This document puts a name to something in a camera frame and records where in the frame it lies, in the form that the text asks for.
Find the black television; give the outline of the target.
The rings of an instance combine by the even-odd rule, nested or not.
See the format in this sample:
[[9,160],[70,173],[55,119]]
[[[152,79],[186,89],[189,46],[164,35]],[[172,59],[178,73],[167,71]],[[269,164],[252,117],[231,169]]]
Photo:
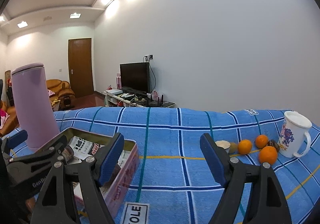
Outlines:
[[147,62],[120,64],[121,89],[150,92],[150,66]]

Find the green kiwi fruit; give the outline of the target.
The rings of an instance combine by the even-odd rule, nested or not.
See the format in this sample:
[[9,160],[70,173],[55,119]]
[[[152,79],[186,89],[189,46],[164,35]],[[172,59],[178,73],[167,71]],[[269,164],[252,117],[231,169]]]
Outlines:
[[229,154],[233,154],[233,153],[235,153],[237,150],[238,150],[238,144],[237,144],[237,143],[234,143],[234,142],[231,142],[228,153],[229,153]]

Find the dark brown passion fruit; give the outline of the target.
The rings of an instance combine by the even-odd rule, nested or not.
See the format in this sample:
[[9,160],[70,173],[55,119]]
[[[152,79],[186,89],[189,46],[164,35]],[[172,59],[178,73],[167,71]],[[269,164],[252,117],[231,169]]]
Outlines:
[[279,152],[279,150],[280,150],[280,147],[279,147],[278,143],[275,140],[268,140],[267,145],[271,146],[271,147],[274,147],[277,152]]

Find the wall power socket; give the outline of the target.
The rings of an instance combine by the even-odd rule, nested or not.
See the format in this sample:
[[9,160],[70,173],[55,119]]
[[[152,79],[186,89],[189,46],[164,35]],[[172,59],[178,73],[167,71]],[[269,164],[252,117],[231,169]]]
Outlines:
[[152,60],[153,59],[153,55],[146,55],[146,56],[144,56],[144,61],[145,62],[149,62],[150,60]]

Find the pink metal tin box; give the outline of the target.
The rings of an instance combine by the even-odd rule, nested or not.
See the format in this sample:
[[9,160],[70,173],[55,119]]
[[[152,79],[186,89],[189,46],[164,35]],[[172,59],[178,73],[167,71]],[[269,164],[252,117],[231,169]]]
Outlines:
[[[56,137],[65,135],[67,138],[67,145],[73,136],[79,136],[80,138],[88,139],[89,141],[98,142],[107,137],[107,135],[96,134],[93,132],[80,130],[77,128],[69,127],[63,130]],[[121,152],[124,147],[124,136],[120,133],[111,136],[109,143],[101,147],[96,153],[96,156],[89,156],[82,162],[86,162],[89,159],[94,159],[94,166],[92,175],[98,186],[100,187],[101,195],[108,207],[112,217],[116,217],[123,199],[129,189],[133,176],[139,165],[138,147],[137,144],[133,147],[127,162],[119,172],[115,181],[111,186],[108,185],[108,181],[112,175],[112,172],[118,162]]]

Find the orange right in row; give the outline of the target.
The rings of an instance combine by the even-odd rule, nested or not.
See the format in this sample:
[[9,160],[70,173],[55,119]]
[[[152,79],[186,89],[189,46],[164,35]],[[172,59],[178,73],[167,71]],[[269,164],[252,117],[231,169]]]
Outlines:
[[263,149],[268,144],[268,137],[266,135],[259,135],[255,139],[255,146],[259,149]]

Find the white tv stand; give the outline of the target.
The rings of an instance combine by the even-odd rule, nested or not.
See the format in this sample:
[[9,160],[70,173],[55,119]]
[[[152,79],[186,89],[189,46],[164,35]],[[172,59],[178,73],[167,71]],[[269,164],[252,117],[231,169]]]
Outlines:
[[[157,93],[147,94],[146,96],[140,94],[123,93],[117,89],[109,89],[103,91],[105,96],[106,107],[150,107],[149,102],[153,99],[157,100],[159,96]],[[164,107],[157,108],[174,108],[175,103],[165,101]]]

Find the large orange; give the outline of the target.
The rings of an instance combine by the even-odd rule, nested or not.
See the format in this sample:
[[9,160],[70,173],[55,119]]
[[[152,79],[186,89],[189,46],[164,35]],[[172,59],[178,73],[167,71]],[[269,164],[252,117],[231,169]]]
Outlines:
[[273,146],[264,147],[260,151],[259,156],[258,156],[259,162],[261,164],[267,162],[270,165],[273,165],[276,162],[277,158],[278,158],[278,152],[275,149],[275,147],[273,147]]

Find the brown wooden door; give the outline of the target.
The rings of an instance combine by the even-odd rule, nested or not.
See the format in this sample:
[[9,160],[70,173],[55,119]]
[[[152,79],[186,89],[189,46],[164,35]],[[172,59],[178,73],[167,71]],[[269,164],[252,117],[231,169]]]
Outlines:
[[92,95],[92,39],[68,40],[68,69],[71,89],[76,98]]

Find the white floral mug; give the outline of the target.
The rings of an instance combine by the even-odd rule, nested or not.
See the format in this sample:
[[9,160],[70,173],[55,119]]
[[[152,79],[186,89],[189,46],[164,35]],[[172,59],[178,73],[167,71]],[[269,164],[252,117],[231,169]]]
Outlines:
[[284,123],[281,128],[278,145],[279,152],[286,158],[301,158],[311,148],[309,130],[311,121],[296,111],[284,112]]

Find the pink box beside television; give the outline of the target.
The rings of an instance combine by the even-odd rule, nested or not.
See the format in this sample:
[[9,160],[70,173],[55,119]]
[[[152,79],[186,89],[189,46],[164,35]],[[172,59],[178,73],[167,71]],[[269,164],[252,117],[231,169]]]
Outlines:
[[120,73],[117,73],[116,84],[117,84],[117,89],[121,89],[121,75],[120,75]]

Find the purple thermos bottle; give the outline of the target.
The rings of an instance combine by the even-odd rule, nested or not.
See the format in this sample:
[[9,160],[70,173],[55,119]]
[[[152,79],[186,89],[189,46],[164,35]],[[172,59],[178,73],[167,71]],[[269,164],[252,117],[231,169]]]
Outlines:
[[44,65],[27,64],[11,72],[12,92],[26,144],[35,152],[59,134],[46,85]]

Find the printed paper leaflet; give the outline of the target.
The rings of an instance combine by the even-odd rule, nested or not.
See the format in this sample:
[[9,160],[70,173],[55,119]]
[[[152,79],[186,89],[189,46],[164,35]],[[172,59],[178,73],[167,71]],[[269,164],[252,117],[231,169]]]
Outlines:
[[[96,156],[96,153],[101,147],[106,146],[110,139],[110,136],[99,140],[98,142],[89,141],[88,139],[80,138],[79,136],[73,136],[68,143],[69,147],[73,151],[73,156],[68,160],[67,164],[79,164],[89,156]],[[133,147],[136,145],[134,140],[124,140],[124,147],[121,155],[118,159],[116,170],[121,170],[127,162]]]

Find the purple round fruit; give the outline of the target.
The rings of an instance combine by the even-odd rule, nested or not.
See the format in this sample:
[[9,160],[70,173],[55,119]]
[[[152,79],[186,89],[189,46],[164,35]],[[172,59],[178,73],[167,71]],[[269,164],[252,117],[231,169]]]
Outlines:
[[108,181],[108,185],[111,186],[112,183],[115,181],[116,177],[118,176],[119,172],[121,171],[121,166],[116,164],[113,172],[112,172],[112,175]]

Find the orange left in row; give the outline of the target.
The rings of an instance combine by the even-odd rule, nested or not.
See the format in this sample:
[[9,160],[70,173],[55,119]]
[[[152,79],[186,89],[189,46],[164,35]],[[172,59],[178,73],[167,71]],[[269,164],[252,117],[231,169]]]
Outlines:
[[241,155],[247,155],[252,150],[252,142],[248,139],[241,140],[238,144],[238,153]]

